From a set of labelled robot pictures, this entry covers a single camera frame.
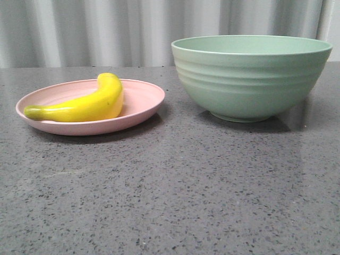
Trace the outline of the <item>yellow banana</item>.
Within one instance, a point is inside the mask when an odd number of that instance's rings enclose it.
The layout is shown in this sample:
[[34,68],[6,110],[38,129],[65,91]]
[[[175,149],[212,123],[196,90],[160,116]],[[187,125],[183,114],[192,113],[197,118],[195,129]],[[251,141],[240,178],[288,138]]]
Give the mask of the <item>yellow banana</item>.
[[123,109],[124,91],[120,79],[112,73],[101,73],[98,89],[86,96],[51,106],[29,105],[27,118],[36,121],[87,122],[118,117]]

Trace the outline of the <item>pink plate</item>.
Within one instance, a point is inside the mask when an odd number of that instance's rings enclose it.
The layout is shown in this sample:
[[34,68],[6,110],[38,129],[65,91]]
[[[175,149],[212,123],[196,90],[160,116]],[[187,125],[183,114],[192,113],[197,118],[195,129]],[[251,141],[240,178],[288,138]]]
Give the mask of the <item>pink plate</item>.
[[16,112],[33,128],[60,135],[98,135],[124,130],[152,117],[165,98],[162,88],[145,81],[122,79],[123,109],[117,118],[92,122],[34,121],[24,115],[28,105],[53,105],[90,94],[97,88],[95,79],[60,83],[36,90],[21,98]]

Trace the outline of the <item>green bowl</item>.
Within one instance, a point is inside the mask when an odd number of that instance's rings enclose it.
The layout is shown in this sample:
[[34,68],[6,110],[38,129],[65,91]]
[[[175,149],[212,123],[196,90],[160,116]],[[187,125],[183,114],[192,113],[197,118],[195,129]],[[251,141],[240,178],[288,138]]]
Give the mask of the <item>green bowl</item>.
[[243,123],[304,100],[332,51],[321,40],[265,35],[192,37],[171,47],[190,98],[218,118]]

